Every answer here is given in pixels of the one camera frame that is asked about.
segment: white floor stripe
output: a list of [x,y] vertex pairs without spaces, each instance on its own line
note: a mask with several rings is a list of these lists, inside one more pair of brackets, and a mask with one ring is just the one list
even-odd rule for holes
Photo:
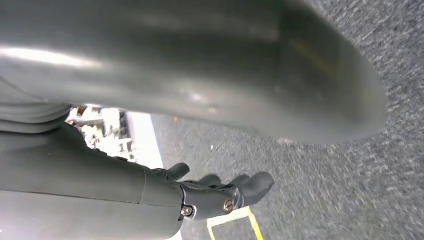
[[[150,114],[127,112],[126,116],[129,131],[136,147],[135,159],[137,163],[150,169],[164,168]],[[179,231],[169,240],[182,240],[181,232]]]

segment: screw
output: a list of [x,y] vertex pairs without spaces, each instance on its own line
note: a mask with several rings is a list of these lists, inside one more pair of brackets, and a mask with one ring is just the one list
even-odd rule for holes
[[181,210],[181,215],[188,217],[193,213],[193,208],[189,206],[183,206]]
[[234,210],[234,205],[235,205],[234,199],[229,198],[229,199],[225,200],[224,207],[223,207],[224,213],[226,213],[226,214],[231,213]]

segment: yellow tape line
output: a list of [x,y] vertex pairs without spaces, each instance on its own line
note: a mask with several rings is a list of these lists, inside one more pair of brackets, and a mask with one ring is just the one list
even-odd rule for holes
[[256,217],[251,211],[250,207],[244,207],[241,209],[234,210],[232,213],[225,216],[217,216],[217,217],[208,219],[207,229],[209,231],[210,239],[216,240],[214,232],[212,231],[212,227],[226,224],[228,222],[243,219],[243,218],[249,218],[250,224],[253,228],[256,238],[258,240],[264,240],[264,237],[262,236],[262,233],[261,233],[261,229],[259,228],[258,222],[256,221]]

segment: gray carpet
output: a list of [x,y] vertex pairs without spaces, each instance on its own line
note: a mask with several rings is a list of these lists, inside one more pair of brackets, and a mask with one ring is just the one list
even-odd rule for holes
[[[424,1],[310,4],[379,72],[389,98],[386,129],[355,142],[305,145],[153,116],[165,166],[188,163],[193,179],[269,171],[276,185],[252,208],[267,240],[424,239]],[[214,228],[216,240],[255,239],[249,223],[238,224]],[[204,221],[184,223],[182,235],[209,238]]]

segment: metal bolt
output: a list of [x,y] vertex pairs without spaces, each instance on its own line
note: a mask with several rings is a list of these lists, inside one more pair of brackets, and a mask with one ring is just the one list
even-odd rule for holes
[[223,207],[224,213],[226,213],[226,214],[231,213],[234,210],[234,205],[235,205],[234,199],[229,198],[229,199],[225,200],[224,207]]
[[182,210],[181,210],[181,215],[183,215],[184,217],[188,217],[193,213],[193,208],[189,207],[189,206],[183,206]]

